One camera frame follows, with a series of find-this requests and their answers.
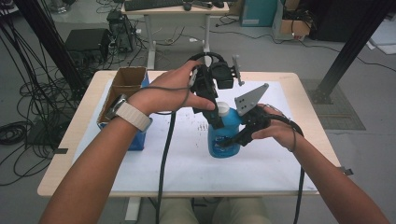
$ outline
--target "left hand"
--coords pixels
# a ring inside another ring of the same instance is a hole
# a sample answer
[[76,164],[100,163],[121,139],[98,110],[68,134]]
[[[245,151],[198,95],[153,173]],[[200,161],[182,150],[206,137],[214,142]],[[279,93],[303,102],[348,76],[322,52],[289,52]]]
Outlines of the left hand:
[[[175,111],[181,106],[191,106],[198,109],[213,110],[215,105],[202,97],[194,95],[190,92],[188,83],[190,80],[190,73],[193,67],[199,65],[197,61],[188,61],[176,70],[170,70],[157,77],[150,83],[150,86],[163,88],[186,88],[183,90],[170,91],[147,89],[137,92],[128,99],[128,103],[135,106],[137,109],[149,115],[161,111]],[[188,94],[188,99],[184,105],[183,100]]]

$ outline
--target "right hand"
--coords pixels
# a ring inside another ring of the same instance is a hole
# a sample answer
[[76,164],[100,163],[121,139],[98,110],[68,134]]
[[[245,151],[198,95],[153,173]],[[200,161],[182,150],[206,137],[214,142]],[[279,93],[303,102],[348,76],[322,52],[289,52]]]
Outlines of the right hand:
[[[274,115],[282,115],[279,111],[274,110],[273,108],[258,104],[258,106],[262,107],[262,109],[268,114]],[[251,135],[252,139],[263,139],[267,137],[274,137],[274,139],[282,146],[288,149],[292,149],[295,147],[294,145],[294,135],[297,138],[302,138],[297,132],[293,133],[293,129],[279,120],[271,120],[271,125],[268,128],[261,129]]]

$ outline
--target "watch band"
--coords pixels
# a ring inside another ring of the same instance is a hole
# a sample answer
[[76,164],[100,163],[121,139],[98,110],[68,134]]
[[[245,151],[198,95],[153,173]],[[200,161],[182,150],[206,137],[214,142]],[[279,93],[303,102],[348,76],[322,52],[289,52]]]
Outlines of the watch band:
[[152,122],[152,119],[150,119],[140,110],[136,109],[134,106],[126,102],[120,106],[120,108],[116,112],[116,115],[130,122],[141,132],[145,132]]

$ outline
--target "pants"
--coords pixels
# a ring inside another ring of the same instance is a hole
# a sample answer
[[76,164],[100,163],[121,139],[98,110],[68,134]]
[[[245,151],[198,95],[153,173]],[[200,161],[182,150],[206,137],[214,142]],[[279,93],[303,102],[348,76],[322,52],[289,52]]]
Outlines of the pants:
[[[223,198],[213,215],[213,224],[271,224],[262,198]],[[185,198],[163,199],[161,224],[198,224],[191,201]]]

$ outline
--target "white smartwatch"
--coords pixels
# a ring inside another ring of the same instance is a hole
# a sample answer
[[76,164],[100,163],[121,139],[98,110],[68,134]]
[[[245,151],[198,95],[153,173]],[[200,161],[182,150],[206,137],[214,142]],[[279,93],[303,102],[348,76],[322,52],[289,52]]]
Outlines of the white smartwatch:
[[121,94],[117,97],[107,110],[107,119],[114,119],[116,116],[125,119],[142,133],[144,133],[152,123],[151,118],[127,103],[127,96],[125,94]]

